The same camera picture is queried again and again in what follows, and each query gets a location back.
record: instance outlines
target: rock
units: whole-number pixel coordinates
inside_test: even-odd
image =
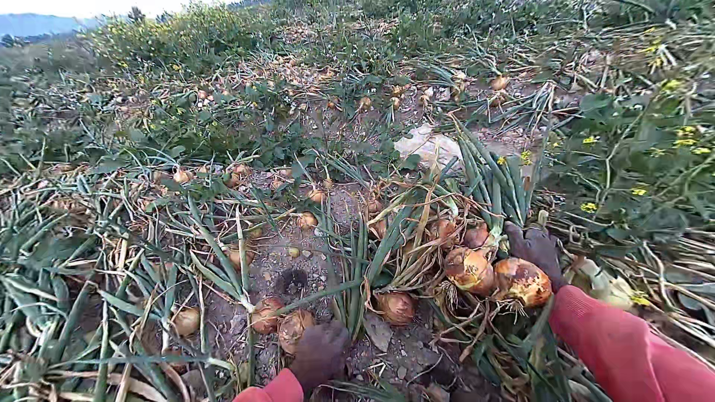
[[[449,402],[449,393],[436,383],[431,383],[425,392],[430,402]]]
[[[382,352],[388,351],[390,340],[394,341],[394,332],[392,328],[390,328],[390,325],[373,313],[365,314],[365,332],[368,333],[375,347]]]
[[[398,368],[398,378],[400,380],[404,380],[406,375],[407,375],[407,368],[404,366],[400,366]]]

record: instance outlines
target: red sleeve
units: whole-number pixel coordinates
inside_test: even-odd
[[[549,323],[614,402],[714,398],[715,373],[707,366],[654,335],[646,321],[575,286],[558,291]]]
[[[265,388],[250,387],[239,393],[233,402],[302,402],[303,388],[293,373],[284,368]]]

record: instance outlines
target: onion bulb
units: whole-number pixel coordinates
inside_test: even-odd
[[[440,219],[432,224],[432,240],[446,240],[440,247],[449,250],[457,243],[455,236],[450,237],[457,230],[457,225],[451,220]]]
[[[306,211],[300,214],[300,217],[298,218],[298,225],[302,230],[309,230],[317,226],[317,219],[315,219],[315,215],[311,212]]]
[[[375,238],[382,240],[388,232],[388,221],[385,219],[378,220],[377,222],[371,224],[368,227],[368,230],[375,236]]]
[[[479,222],[477,227],[473,227],[464,233],[462,244],[464,244],[467,248],[477,249],[482,247],[488,238],[489,230],[487,230],[487,224]]]
[[[298,345],[303,333],[307,328],[314,325],[315,321],[308,310],[299,308],[288,314],[278,329],[280,347],[290,355],[295,354],[295,347]]]
[[[229,177],[226,180],[224,180],[224,184],[228,188],[234,188],[234,187],[238,186],[238,184],[240,184],[240,183],[241,183],[241,177],[237,173],[233,173],[233,172],[231,172]]]
[[[174,326],[179,336],[190,335],[199,329],[201,314],[195,307],[186,307],[174,315]]]
[[[322,201],[325,199],[325,191],[319,189],[310,190],[308,198],[317,204],[322,204]]]
[[[383,210],[383,204],[377,199],[368,201],[368,212],[374,214]]]
[[[193,173],[183,170],[181,167],[177,169],[176,173],[174,173],[174,181],[180,185],[191,181],[193,177]]]
[[[444,269],[452,283],[469,293],[489,296],[494,290],[494,269],[484,250],[457,247],[445,257]]]
[[[250,167],[240,164],[233,167],[233,172],[239,176],[249,176],[252,173],[252,170]]]
[[[383,319],[392,325],[407,325],[415,316],[415,302],[405,292],[389,292],[375,295]]]
[[[278,329],[278,316],[275,312],[283,307],[283,302],[275,296],[261,300],[251,313],[251,327],[264,335],[274,333]]]
[[[501,91],[502,89],[506,88],[506,85],[508,83],[509,83],[509,79],[503,75],[500,75],[499,77],[496,77],[495,79],[492,80],[491,86],[492,86],[492,89],[494,89],[495,91]]]
[[[360,99],[360,103],[358,104],[357,108],[359,110],[368,110],[370,106],[372,106],[373,101],[370,100],[368,97],[363,97]]]
[[[536,265],[507,258],[494,266],[502,298],[520,298],[526,307],[537,307],[551,296],[551,281]]]

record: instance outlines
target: glove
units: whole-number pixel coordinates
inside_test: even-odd
[[[512,222],[504,223],[504,233],[509,237],[511,255],[539,267],[551,280],[553,292],[558,292],[567,285],[558,264],[558,248],[556,236],[549,235],[548,230],[530,227],[526,231]]]
[[[330,380],[345,367],[345,349],[349,341],[347,328],[339,321],[305,330],[290,365],[304,393]]]

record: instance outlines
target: grass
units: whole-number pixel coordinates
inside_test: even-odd
[[[566,400],[572,381],[605,400],[588,372],[568,370],[548,308],[515,324],[511,305],[457,291],[430,238],[434,214],[499,235],[504,219],[532,225],[546,210],[540,223],[567,251],[625,278],[637,309],[660,313],[677,328],[664,335],[712,364],[712,16],[697,0],[191,5],[162,23],[117,19],[71,41],[0,49],[0,396],[101,401],[124,395],[114,385],[131,376],[130,393],[178,398],[158,362],[182,360],[203,372],[210,400],[230,397],[252,382],[256,334],[246,334],[248,376],[210,354],[208,292],[253,308],[224,246],[245,266],[249,227],[303,210],[319,218],[336,269],[327,290],[281,313],[334,295],[357,339],[369,294],[434,297],[440,336],[514,396]],[[498,75],[511,79],[503,92],[488,86]],[[460,143],[466,171],[407,175],[415,160],[400,161],[393,142],[424,121]],[[495,155],[480,129],[543,146]],[[238,164],[291,167],[293,181],[227,187]],[[171,180],[179,167],[190,182]],[[300,191],[328,177],[388,207],[340,232],[335,206]],[[383,218],[374,239],[368,228]],[[90,295],[102,319],[79,339]],[[191,339],[172,323],[189,300],[202,311]],[[182,356],[130,341],[150,325],[162,351]],[[370,381],[333,386],[392,398]]]

